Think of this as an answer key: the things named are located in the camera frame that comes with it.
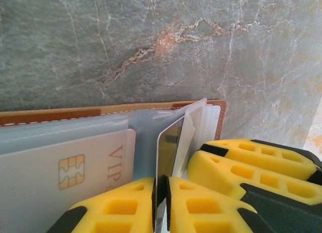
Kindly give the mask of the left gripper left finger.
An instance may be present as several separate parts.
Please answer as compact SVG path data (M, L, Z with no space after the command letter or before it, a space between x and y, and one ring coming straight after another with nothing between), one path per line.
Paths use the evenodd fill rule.
M48 232L153 232L153 188L147 177L80 201Z

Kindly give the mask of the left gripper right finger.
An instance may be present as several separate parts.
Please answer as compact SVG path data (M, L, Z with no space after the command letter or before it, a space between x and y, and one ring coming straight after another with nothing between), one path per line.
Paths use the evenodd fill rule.
M160 177L161 232L273 232L247 203L179 177Z

